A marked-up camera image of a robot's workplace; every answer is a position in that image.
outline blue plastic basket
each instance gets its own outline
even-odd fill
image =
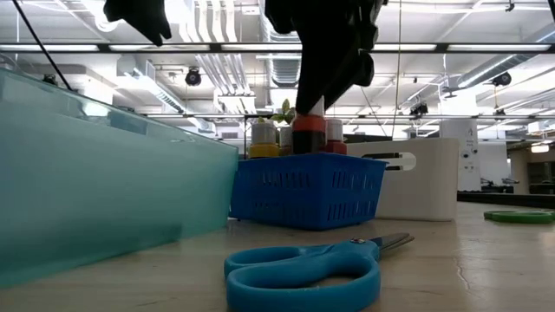
[[[230,217],[307,230],[368,221],[386,165],[331,153],[239,161]]]

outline scissors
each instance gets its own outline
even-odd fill
[[[549,224],[555,212],[549,211],[486,211],[484,219],[504,223]]]
[[[240,251],[225,260],[227,302],[237,312],[359,311],[380,295],[380,253],[414,239],[396,233],[339,244]],[[306,288],[333,274],[359,277]]]

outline ceiling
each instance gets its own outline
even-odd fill
[[[183,0],[166,0],[166,3]],[[92,5],[102,6],[103,1],[90,0]],[[553,24],[551,12],[547,10],[546,1],[518,0],[515,10],[505,12],[507,0],[405,0],[400,10],[399,1],[389,1],[378,17],[378,42],[528,42],[529,38],[546,26]],[[120,23],[111,32],[99,31],[95,26],[95,15],[87,11],[88,6],[82,1],[23,1],[23,10],[33,28],[44,42],[144,42],[147,40],[126,23]],[[211,16],[212,6],[208,9]],[[235,1],[235,32],[241,42],[261,42],[260,15],[257,0]],[[212,20],[208,18],[208,29]],[[166,42],[182,42],[179,25],[172,23],[173,38]],[[329,38],[330,45],[334,38]],[[23,21],[17,18],[11,1],[0,0],[0,42],[34,42]],[[16,62],[19,67],[30,68],[48,64],[46,57],[39,54],[4,54],[4,59]],[[392,114],[395,103],[410,107],[413,102],[406,100],[419,90],[428,86],[437,90],[437,83],[442,76],[462,75],[479,67],[496,55],[478,54],[376,54],[373,55],[376,76],[367,88],[353,87],[347,91],[328,112],[333,114],[357,114],[372,105],[379,114]],[[145,89],[125,83],[117,75],[116,64],[120,55],[53,55],[60,65],[81,65],[96,72],[109,81],[116,92],[114,98],[118,103],[134,107],[138,112],[147,114],[163,113],[162,103]],[[293,103],[294,88],[274,88],[268,79],[268,67],[265,60],[256,55],[241,55],[246,78],[256,96],[256,109],[280,107],[285,98]],[[188,110],[194,113],[217,113],[213,105],[214,86],[206,75],[200,86],[189,87],[185,84],[185,74],[191,66],[199,66],[194,55],[136,55],[139,62],[150,60],[156,67],[156,79],[172,93],[186,103]],[[490,114],[492,108],[516,101],[522,101],[551,88],[555,88],[555,55],[539,55],[528,62],[509,69],[513,82],[507,87],[498,88],[498,96],[493,96],[492,85],[479,85],[473,88],[480,112]],[[440,98],[436,92],[428,92],[425,100],[430,113],[441,110],[437,103]],[[542,108],[555,108],[552,97],[547,96],[535,101],[511,114],[533,114]],[[187,121],[176,122],[187,126]]]

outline desk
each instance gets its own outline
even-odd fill
[[[416,240],[384,256],[382,295],[368,311],[553,311],[555,227],[483,219],[499,208],[459,203],[452,223],[375,220],[324,232],[230,220],[221,231],[2,289],[0,310],[226,311],[232,252],[408,231]]]

